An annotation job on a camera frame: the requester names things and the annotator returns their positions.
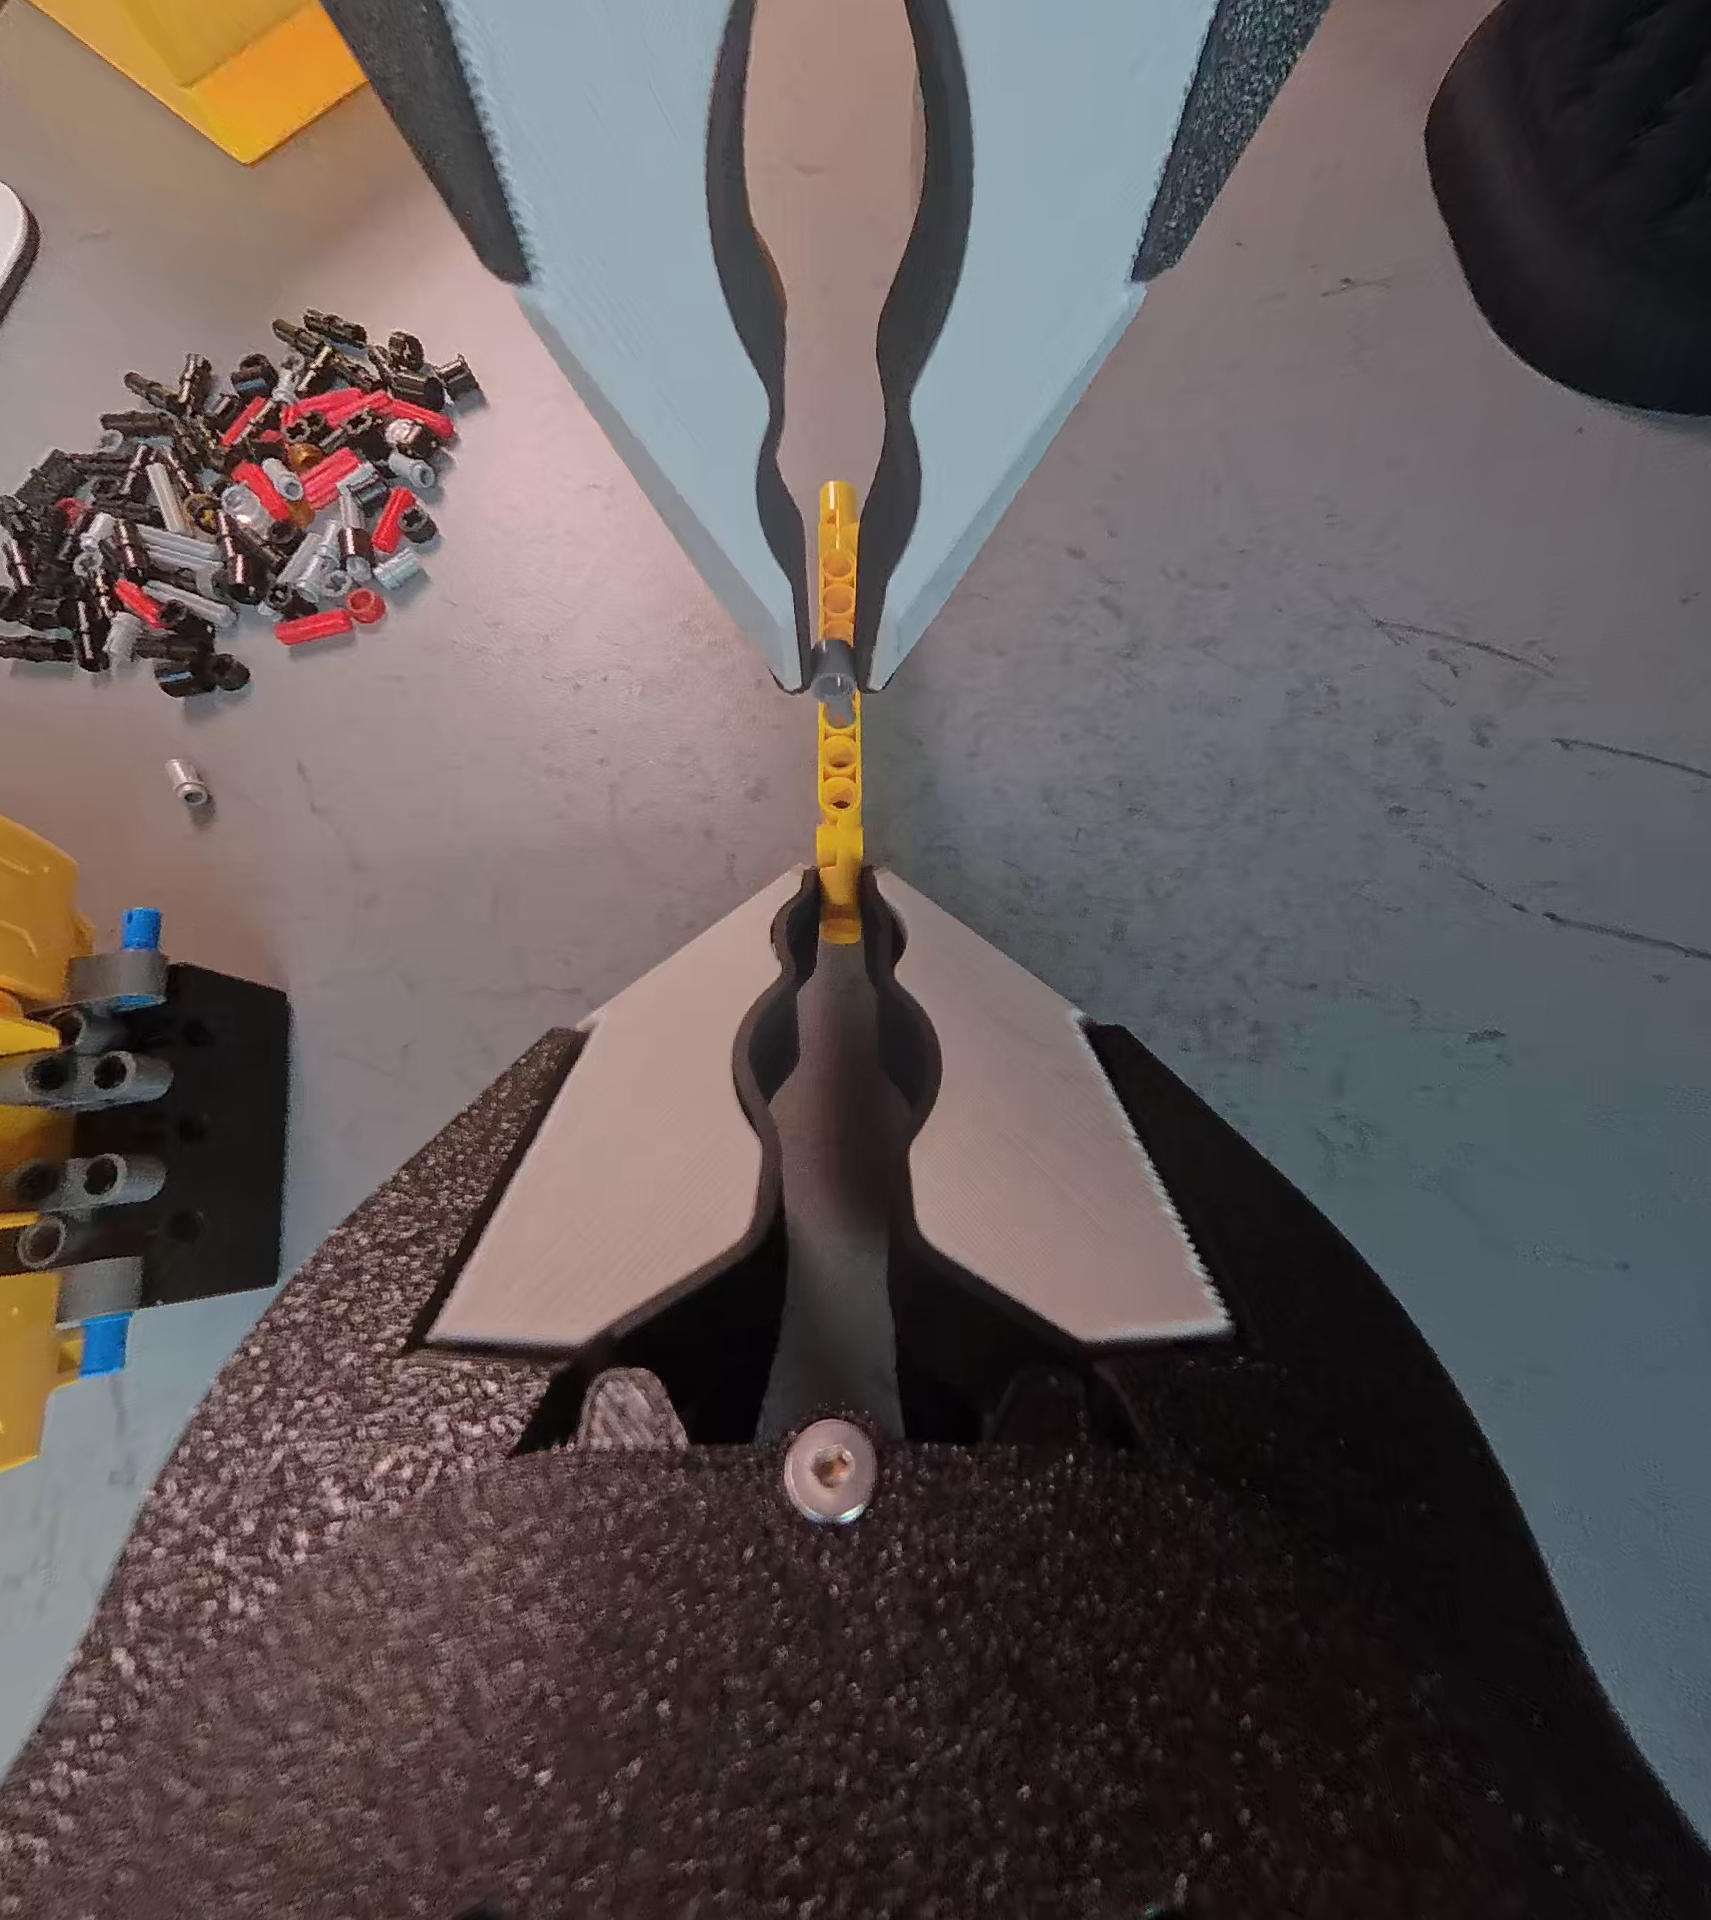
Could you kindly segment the pile of lego pins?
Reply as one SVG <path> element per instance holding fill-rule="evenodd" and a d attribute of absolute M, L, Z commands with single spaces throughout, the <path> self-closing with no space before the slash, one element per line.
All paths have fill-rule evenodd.
<path fill-rule="evenodd" d="M 236 697 L 250 633 L 344 643 L 426 585 L 474 362 L 314 305 L 272 332 L 230 365 L 128 371 L 94 443 L 0 492 L 4 665 Z"/>

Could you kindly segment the long yellow lego beam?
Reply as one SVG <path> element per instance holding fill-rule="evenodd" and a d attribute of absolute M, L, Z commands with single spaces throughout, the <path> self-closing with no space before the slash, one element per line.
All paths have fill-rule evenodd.
<path fill-rule="evenodd" d="M 853 643 L 859 588 L 859 500 L 851 484 L 835 480 L 819 488 L 817 534 L 817 641 L 845 638 Z M 835 947 L 855 947 L 863 940 L 861 694 L 847 718 L 851 719 L 849 726 L 833 726 L 833 715 L 819 706 L 819 824 L 815 829 L 819 937 Z"/>

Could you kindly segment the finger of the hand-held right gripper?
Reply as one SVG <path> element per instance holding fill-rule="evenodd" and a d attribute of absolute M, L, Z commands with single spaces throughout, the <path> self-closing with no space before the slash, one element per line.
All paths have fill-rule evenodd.
<path fill-rule="evenodd" d="M 867 691 L 901 668 L 1143 300 L 1135 256 L 1215 10 L 907 4 L 921 185 L 875 328 Z"/>
<path fill-rule="evenodd" d="M 797 694 L 807 540 L 777 465 L 785 300 L 753 224 L 753 4 L 446 4 L 533 329 L 701 578 Z"/>

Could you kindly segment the yellow bin with small parts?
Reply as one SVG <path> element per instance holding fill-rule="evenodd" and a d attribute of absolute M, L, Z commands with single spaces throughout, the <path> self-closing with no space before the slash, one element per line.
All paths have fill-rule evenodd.
<path fill-rule="evenodd" d="M 368 84 L 320 1 L 40 1 L 38 10 L 246 166 Z"/>

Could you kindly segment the yellow lego robot model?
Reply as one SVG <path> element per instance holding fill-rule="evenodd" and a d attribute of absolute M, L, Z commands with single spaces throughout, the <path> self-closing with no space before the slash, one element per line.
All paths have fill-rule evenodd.
<path fill-rule="evenodd" d="M 150 908 L 100 946 L 76 862 L 0 816 L 0 1473 L 138 1311 L 278 1280 L 290 1067 L 288 996 L 172 958 Z"/>

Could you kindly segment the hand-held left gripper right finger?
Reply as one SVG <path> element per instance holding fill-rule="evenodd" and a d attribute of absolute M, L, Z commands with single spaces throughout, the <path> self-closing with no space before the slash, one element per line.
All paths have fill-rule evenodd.
<path fill-rule="evenodd" d="M 1089 1350 L 1227 1335 L 1083 1011 L 895 874 L 863 904 L 915 1245 Z"/>

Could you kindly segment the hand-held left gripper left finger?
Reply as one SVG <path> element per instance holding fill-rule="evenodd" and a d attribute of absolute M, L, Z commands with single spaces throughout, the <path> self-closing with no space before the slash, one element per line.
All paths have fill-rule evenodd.
<path fill-rule="evenodd" d="M 575 1357 L 745 1258 L 779 1211 L 819 879 L 763 886 L 579 1023 L 428 1322 L 450 1351 Z"/>

